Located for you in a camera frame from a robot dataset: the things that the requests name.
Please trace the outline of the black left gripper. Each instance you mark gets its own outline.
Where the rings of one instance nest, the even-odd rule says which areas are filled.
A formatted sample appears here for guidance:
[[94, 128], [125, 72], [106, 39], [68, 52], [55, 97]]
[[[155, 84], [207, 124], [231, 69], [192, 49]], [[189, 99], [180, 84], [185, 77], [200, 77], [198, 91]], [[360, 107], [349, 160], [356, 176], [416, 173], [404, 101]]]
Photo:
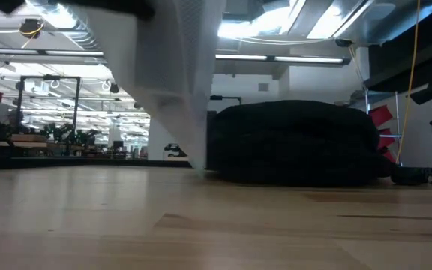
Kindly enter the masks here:
[[155, 9], [149, 0], [61, 0], [61, 2], [133, 14], [137, 19], [144, 21], [149, 21], [155, 16]]

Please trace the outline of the white mesh pouch teal trim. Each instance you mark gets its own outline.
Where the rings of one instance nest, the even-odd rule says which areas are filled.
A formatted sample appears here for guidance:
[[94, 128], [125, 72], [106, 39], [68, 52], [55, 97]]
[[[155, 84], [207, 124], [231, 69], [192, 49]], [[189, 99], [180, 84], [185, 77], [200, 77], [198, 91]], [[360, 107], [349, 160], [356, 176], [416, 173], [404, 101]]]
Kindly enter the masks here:
[[197, 170], [206, 165], [206, 116], [226, 0], [149, 0], [149, 21], [79, 8], [115, 82], [168, 131]]

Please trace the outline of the black backpack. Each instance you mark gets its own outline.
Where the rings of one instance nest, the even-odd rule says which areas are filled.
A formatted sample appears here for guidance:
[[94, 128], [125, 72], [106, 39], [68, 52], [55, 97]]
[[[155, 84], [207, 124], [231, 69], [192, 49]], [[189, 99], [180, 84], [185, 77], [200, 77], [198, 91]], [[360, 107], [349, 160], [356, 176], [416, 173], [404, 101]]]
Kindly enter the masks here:
[[349, 187], [389, 177], [395, 164], [359, 109], [313, 100], [247, 103], [220, 111], [207, 131], [207, 167], [256, 185]]

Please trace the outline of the long fluorescent light fixture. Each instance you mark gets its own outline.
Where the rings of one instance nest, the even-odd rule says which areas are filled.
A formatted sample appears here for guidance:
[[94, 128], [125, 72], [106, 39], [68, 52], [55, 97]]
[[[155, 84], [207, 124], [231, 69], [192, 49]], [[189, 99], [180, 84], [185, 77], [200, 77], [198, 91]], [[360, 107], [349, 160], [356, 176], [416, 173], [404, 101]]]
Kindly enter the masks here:
[[61, 56], [61, 57], [104, 57], [98, 51], [70, 51], [70, 50], [46, 50], [46, 49], [0, 49], [0, 55], [12, 56]]
[[231, 61], [252, 61], [252, 62], [281, 62], [281, 63], [301, 63], [301, 64], [325, 64], [325, 65], [347, 65], [348, 58], [324, 58], [311, 56], [275, 56], [275, 55], [233, 55], [216, 54], [217, 60]]

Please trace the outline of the workbench with robot arms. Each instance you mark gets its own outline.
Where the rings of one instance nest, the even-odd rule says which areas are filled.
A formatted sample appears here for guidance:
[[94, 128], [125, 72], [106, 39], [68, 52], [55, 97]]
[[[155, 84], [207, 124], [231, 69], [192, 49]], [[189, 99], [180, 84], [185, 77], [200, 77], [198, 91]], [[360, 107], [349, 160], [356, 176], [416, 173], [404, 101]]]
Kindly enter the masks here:
[[41, 130], [0, 122], [0, 158], [80, 156], [92, 149], [101, 132], [77, 130], [72, 124], [54, 123]]

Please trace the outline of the metal shelf rack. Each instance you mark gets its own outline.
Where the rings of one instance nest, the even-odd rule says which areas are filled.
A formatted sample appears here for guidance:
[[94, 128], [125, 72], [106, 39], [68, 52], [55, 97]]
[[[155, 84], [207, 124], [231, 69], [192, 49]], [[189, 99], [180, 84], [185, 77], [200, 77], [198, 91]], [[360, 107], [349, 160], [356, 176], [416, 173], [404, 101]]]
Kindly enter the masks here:
[[[373, 102], [382, 101], [382, 100], [385, 100], [386, 98], [390, 98], [391, 97], [391, 95], [390, 95], [389, 92], [378, 92], [378, 91], [364, 90], [363, 94], [364, 94], [364, 111], [368, 115], [369, 115], [369, 111], [372, 110], [371, 104]], [[402, 135], [400, 134], [400, 119], [399, 119], [398, 93], [397, 92], [394, 93], [394, 98], [395, 98], [395, 103], [396, 103], [396, 106], [395, 106], [396, 113], [395, 113], [395, 115], [392, 115], [393, 116], [392, 120], [396, 121], [397, 132], [396, 133], [392, 133], [391, 132], [391, 133], [392, 133], [392, 136], [395, 138], [395, 142], [394, 143], [397, 143], [397, 146], [400, 147], [401, 146]], [[385, 147], [385, 148], [381, 148], [380, 150], [382, 150], [383, 152], [385, 150], [389, 150], [389, 146]], [[397, 155], [393, 154], [393, 157], [395, 158], [396, 162], [399, 165], [402, 164]]]

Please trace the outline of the silver ventilation duct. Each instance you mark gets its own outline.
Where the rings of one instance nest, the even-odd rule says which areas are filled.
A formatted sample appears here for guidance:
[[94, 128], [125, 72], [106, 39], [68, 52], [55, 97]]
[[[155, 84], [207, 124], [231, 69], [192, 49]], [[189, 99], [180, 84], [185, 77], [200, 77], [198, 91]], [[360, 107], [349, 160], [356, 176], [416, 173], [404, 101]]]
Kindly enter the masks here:
[[78, 7], [63, 4], [60, 0], [25, 0], [25, 3], [34, 8], [52, 30], [63, 34], [81, 49], [99, 50], [88, 18]]

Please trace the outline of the black frame rig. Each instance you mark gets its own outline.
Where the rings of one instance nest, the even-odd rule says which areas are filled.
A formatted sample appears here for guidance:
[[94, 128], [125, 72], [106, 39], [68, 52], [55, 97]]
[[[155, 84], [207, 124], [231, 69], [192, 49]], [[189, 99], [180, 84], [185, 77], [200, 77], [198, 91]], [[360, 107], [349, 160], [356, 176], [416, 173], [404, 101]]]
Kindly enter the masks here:
[[64, 79], [68, 80], [75, 80], [76, 81], [76, 94], [73, 98], [74, 106], [73, 106], [73, 132], [76, 132], [77, 127], [77, 113], [78, 113], [78, 106], [79, 106], [79, 99], [80, 99], [80, 89], [82, 85], [82, 78], [80, 76], [60, 76], [60, 75], [54, 75], [54, 74], [45, 74], [41, 76], [26, 76], [23, 75], [19, 78], [19, 87], [18, 89], [18, 97], [17, 97], [17, 103], [16, 103], [16, 118], [19, 119], [21, 116], [22, 110], [22, 102], [23, 102], [23, 92], [25, 89], [25, 83], [26, 80], [33, 80], [33, 79], [41, 79], [41, 80], [55, 80], [60, 81]]

